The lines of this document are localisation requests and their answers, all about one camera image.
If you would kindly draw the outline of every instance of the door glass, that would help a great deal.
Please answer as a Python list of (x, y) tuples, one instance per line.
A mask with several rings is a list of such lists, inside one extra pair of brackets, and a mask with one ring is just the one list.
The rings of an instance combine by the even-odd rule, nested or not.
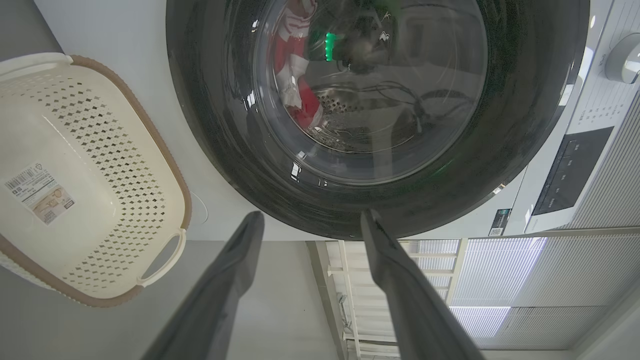
[[(275, 11), (276, 99), (265, 103), (285, 111), (268, 122), (303, 166), (347, 183), (392, 181), (468, 124), (487, 57), (475, 1), (286, 0)], [(279, 130), (292, 124), (304, 136)]]

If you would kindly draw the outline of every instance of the label sticker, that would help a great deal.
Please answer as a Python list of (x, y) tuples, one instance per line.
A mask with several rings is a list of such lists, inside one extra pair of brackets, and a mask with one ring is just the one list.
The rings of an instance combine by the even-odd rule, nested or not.
[(45, 225), (51, 224), (75, 204), (62, 185), (37, 162), (4, 181), (4, 187)]
[(495, 212), (495, 218), (493, 218), (493, 224), (491, 230), (489, 230), (489, 236), (502, 236), (504, 228), (507, 227), (507, 221), (509, 221), (509, 215), (511, 209), (500, 209)]

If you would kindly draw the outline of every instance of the front-load washing machine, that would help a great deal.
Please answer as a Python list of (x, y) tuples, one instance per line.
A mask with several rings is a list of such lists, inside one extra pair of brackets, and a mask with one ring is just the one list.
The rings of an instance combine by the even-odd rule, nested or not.
[(357, 239), (365, 208), (405, 238), (567, 223), (635, 93), (628, 4), (38, 2), (65, 52), (149, 112), (193, 194), (192, 240), (255, 208), (266, 240)]

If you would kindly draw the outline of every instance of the white plastic basket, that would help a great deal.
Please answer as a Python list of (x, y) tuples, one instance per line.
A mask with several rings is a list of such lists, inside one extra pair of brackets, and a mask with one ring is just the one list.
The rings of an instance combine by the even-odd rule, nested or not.
[[(0, 63), (0, 265), (90, 306), (129, 300), (176, 263), (189, 192), (135, 96), (96, 61)], [(141, 276), (175, 236), (173, 256)]]

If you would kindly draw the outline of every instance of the laundry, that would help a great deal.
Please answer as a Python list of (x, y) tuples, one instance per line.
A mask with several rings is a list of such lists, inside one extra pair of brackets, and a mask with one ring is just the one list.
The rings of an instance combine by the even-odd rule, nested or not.
[(320, 123), (323, 108), (305, 79), (305, 44), (316, 0), (289, 0), (275, 37), (274, 70), (278, 93), (289, 115), (303, 129)]

